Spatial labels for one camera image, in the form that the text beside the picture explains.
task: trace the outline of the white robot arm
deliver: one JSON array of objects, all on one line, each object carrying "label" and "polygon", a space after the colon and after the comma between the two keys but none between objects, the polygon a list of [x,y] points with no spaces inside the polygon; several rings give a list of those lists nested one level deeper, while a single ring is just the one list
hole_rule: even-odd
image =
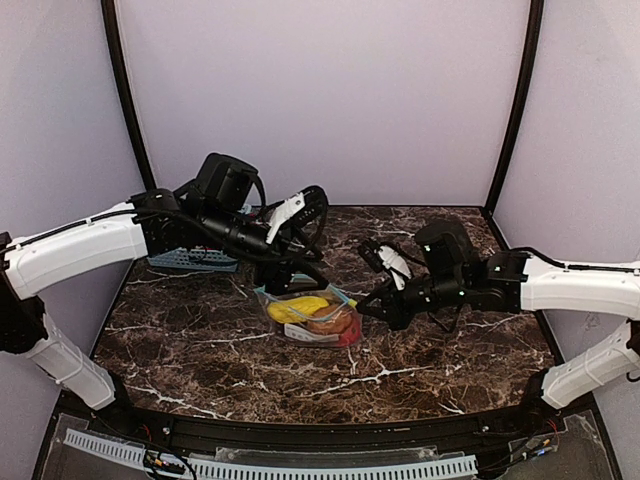
[{"label": "white robot arm", "polygon": [[640,262],[573,263],[571,267],[584,269],[569,268],[568,263],[554,266],[537,257],[528,259],[521,308],[610,313],[628,320],[594,347],[544,375],[541,398],[555,409],[614,378],[640,370]]},{"label": "white robot arm", "polygon": [[[315,249],[315,242],[305,243],[309,239],[298,239],[296,232],[318,215],[326,215],[324,191],[307,187],[293,197],[299,202],[295,209],[290,208],[291,201],[269,207],[277,221],[263,223],[236,213],[256,179],[257,170],[250,165],[212,154],[197,178],[175,194],[164,189],[146,192],[93,217],[31,237],[11,240],[8,233],[1,233],[0,352],[30,358],[94,410],[127,403],[117,377],[91,361],[55,326],[38,294],[84,272],[179,247],[220,248],[252,261],[261,272],[256,281],[268,290],[288,285],[295,273],[292,265],[313,275],[315,270],[303,255]],[[289,251],[292,241],[302,242],[304,248]],[[260,270],[261,265],[269,268]],[[328,283],[320,274],[314,278],[320,288]]]},{"label": "white robot arm", "polygon": [[464,304],[484,311],[565,309],[628,319],[596,346],[529,379],[522,405],[538,410],[536,415],[564,408],[614,378],[640,370],[640,262],[561,262],[533,249],[499,252],[480,260],[464,227],[447,221],[424,227],[414,240],[424,262],[399,249],[396,253],[427,267],[429,273],[404,276],[401,284],[396,268],[385,262],[391,257],[387,250],[372,240],[359,247],[374,271],[384,270],[392,278],[359,302],[357,309],[387,321],[394,330],[406,328],[420,312]]}]

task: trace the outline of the wire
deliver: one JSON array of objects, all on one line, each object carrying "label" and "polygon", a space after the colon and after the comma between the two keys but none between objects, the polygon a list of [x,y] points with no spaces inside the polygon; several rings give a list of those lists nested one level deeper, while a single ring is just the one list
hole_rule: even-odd
[{"label": "wire", "polygon": [[558,267],[558,268],[565,268],[566,267],[566,265],[564,263],[559,262],[558,260],[554,260],[553,258],[546,256],[544,253],[536,250],[533,247],[516,247],[516,248],[512,248],[511,251],[512,252],[531,253],[532,255],[535,255],[540,260],[542,260],[543,262],[548,263],[549,265],[553,265],[554,267]]},{"label": "wire", "polygon": [[150,441],[142,440],[140,438],[135,438],[135,437],[130,437],[128,435],[124,435],[124,434],[118,432],[111,425],[109,425],[105,419],[103,419],[100,415],[97,415],[95,412],[91,413],[91,416],[93,418],[97,418],[100,421],[100,423],[102,423],[102,425],[104,425],[108,430],[110,430],[112,433],[114,433],[116,437],[123,438],[125,440],[129,440],[130,442],[142,443],[145,446],[146,450],[148,450],[149,447],[153,447],[154,449],[158,450],[159,454],[161,452],[164,452],[164,453],[168,453],[169,455],[173,455],[182,464],[184,464],[184,466],[187,468],[187,470],[189,470],[189,472],[191,473],[192,479],[193,480],[198,480],[198,475],[196,474],[196,471],[193,469],[191,464],[182,455],[174,452],[173,450],[171,450],[171,449],[169,449],[167,447],[163,447],[162,445],[158,445],[157,443],[153,443],[153,442],[150,442]]},{"label": "wire", "polygon": [[553,420],[547,420],[547,423],[551,426],[551,428],[553,428],[553,431],[555,433],[555,437],[556,437],[556,447],[560,446],[560,435],[558,434],[558,426],[556,425],[556,422],[554,422]]},{"label": "wire", "polygon": [[532,438],[534,438],[536,435],[538,435],[540,433],[540,430],[536,430],[535,432],[533,432],[531,435],[529,435],[527,438],[525,438],[524,440],[522,440],[518,446],[511,450],[507,455],[505,455],[504,457],[502,457],[500,460],[497,460],[485,467],[482,467],[481,469],[478,469],[481,472],[484,471],[489,471],[489,470],[502,470],[504,468],[508,468],[510,465],[500,465],[501,463],[503,463],[505,460],[509,460],[511,457],[515,457],[517,453],[520,453],[520,450],[522,450],[523,448],[525,448],[527,446],[527,443],[529,443],[531,441]]},{"label": "wire", "polygon": [[272,256],[268,256],[268,255],[254,255],[252,253],[246,252],[245,250],[242,250],[241,248],[236,247],[235,245],[233,245],[231,242],[226,241],[224,238],[219,237],[218,235],[214,234],[213,232],[211,232],[209,229],[207,229],[202,223],[198,222],[197,220],[191,218],[190,216],[188,216],[187,214],[183,213],[183,212],[175,212],[175,211],[166,211],[166,210],[159,210],[159,209],[148,209],[148,208],[138,208],[138,209],[133,209],[133,210],[118,210],[118,211],[114,211],[114,212],[106,212],[106,213],[102,213],[100,215],[96,215],[95,217],[90,217],[84,220],[78,220],[72,223],[69,223],[67,225],[63,225],[61,227],[55,228],[53,230],[50,230],[48,232],[42,233],[40,235],[36,235],[34,237],[28,238],[22,242],[16,243],[14,245],[8,246],[2,250],[0,250],[0,257],[3,256],[6,253],[12,252],[14,250],[17,249],[18,245],[21,246],[26,246],[26,245],[31,245],[35,242],[39,242],[41,240],[44,240],[46,238],[52,237],[54,235],[58,235],[59,233],[63,233],[67,230],[71,230],[73,228],[77,228],[77,227],[81,227],[83,225],[87,225],[90,223],[94,223],[100,220],[105,220],[107,218],[111,218],[111,217],[117,217],[120,215],[136,215],[136,214],[150,214],[150,215],[160,215],[160,216],[164,216],[167,218],[177,218],[179,220],[182,220],[185,223],[188,223],[189,225],[195,227],[196,229],[198,229],[201,233],[203,233],[207,238],[210,238],[211,240],[213,240],[216,243],[219,243],[221,245],[223,245],[223,247],[228,250],[229,252],[233,253],[236,256],[242,257],[246,260],[250,260],[253,262],[282,262],[282,261],[288,261],[288,260],[297,260],[299,258],[302,258],[307,252],[309,252],[314,246],[315,244],[318,242],[318,240],[320,240],[320,237],[322,236],[322,232],[324,230],[324,227],[327,223],[327,214],[328,214],[328,201],[326,199],[326,195],[324,196],[324,208],[323,208],[323,213],[322,216],[320,218],[320,221],[318,223],[318,227],[316,228],[316,231],[314,232],[314,235],[311,237],[311,239],[309,240],[309,243],[301,250],[297,250],[293,253],[290,253],[288,255],[272,255]]},{"label": "wire", "polygon": [[540,251],[532,247],[516,247],[516,248],[512,248],[511,251],[531,253],[532,255],[538,257],[543,262],[548,263],[549,265],[552,265],[557,268],[562,268],[563,270],[575,270],[575,271],[593,270],[593,271],[599,271],[599,272],[618,272],[618,273],[635,273],[637,270],[635,268],[628,268],[628,267],[609,267],[606,265],[579,265],[579,264],[562,263],[558,260],[554,260],[553,258],[548,257],[544,253],[541,253]]},{"label": "wire", "polygon": [[58,228],[54,228],[53,230],[49,230],[48,232],[41,233],[40,235],[36,235],[22,242],[18,242],[9,247],[6,247],[0,250],[0,256],[4,255],[5,253],[9,253],[16,250],[18,248],[18,245],[21,245],[23,247],[26,245],[31,245],[32,243],[39,242],[40,240],[45,240],[49,237],[53,237],[54,235],[58,235],[59,233],[63,233],[63,232],[66,232],[67,230],[71,230],[72,228],[82,227],[83,225],[89,225],[91,223],[98,222],[100,220],[104,220],[111,217],[119,217],[120,215],[135,215],[135,214],[136,214],[135,210],[117,210],[115,212],[101,213],[100,215],[96,215],[95,217],[90,217],[84,220],[77,220],[75,222],[68,223],[67,225],[63,225]]},{"label": "wire", "polygon": [[322,216],[320,217],[318,226],[316,227],[316,231],[314,232],[313,236],[309,239],[309,243],[305,245],[304,248],[289,254],[285,254],[285,255],[254,255],[252,253],[249,253],[241,248],[236,247],[233,243],[227,241],[223,237],[216,235],[215,233],[210,231],[204,224],[191,218],[189,215],[183,212],[159,210],[159,209],[152,209],[152,208],[137,208],[134,210],[134,212],[139,214],[159,215],[167,218],[179,219],[184,223],[200,231],[205,237],[222,245],[223,248],[226,249],[228,252],[240,258],[250,260],[252,262],[264,262],[264,263],[283,262],[288,260],[298,260],[304,257],[304,255],[307,252],[309,252],[315,246],[316,243],[318,243],[318,240],[320,240],[320,237],[322,236],[322,232],[324,231],[324,227],[327,223],[327,215],[328,215],[328,201],[327,201],[326,195],[323,195],[323,198],[324,198],[324,208],[323,208]]}]

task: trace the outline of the banana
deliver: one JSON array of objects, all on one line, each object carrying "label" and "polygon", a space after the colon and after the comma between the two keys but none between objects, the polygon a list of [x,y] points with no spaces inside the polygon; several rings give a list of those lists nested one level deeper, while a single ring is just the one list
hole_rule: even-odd
[{"label": "banana", "polygon": [[297,297],[270,303],[267,307],[267,313],[278,323],[300,323],[306,322],[306,317],[310,317],[316,311],[328,306],[329,302],[322,297]]}]

